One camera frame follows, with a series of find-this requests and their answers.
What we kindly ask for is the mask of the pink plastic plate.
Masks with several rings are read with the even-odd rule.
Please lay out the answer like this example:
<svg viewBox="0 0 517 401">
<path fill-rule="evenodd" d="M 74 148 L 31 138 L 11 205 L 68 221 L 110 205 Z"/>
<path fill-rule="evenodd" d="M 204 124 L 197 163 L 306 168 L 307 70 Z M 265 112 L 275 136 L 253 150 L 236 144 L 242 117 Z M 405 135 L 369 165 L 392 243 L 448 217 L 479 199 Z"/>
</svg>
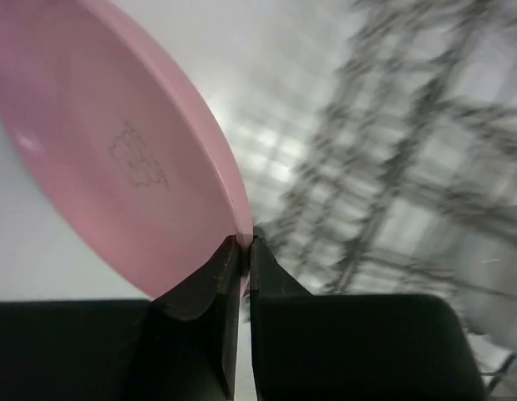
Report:
<svg viewBox="0 0 517 401">
<path fill-rule="evenodd" d="M 0 1 L 0 302 L 153 299 L 228 236 L 241 173 L 167 52 L 108 1 Z"/>
</svg>

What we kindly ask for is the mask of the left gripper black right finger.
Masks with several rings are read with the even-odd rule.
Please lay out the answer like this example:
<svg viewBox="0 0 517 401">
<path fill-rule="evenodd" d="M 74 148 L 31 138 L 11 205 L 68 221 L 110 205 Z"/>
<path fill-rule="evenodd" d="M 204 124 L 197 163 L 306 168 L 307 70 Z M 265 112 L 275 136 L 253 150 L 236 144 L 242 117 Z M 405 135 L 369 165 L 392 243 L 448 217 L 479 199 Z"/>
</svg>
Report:
<svg viewBox="0 0 517 401">
<path fill-rule="evenodd" d="M 261 400 L 483 400 L 459 318 L 425 293 L 314 295 L 256 237 L 251 354 Z"/>
</svg>

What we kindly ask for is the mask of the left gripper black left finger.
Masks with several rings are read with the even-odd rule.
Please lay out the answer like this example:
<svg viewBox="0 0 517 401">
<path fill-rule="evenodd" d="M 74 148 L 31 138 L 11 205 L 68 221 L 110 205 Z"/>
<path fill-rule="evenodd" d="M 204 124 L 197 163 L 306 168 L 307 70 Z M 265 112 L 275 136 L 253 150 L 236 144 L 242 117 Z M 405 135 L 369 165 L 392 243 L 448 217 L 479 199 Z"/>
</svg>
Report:
<svg viewBox="0 0 517 401">
<path fill-rule="evenodd" d="M 0 302 L 0 400 L 231 400 L 241 247 L 153 301 Z"/>
</svg>

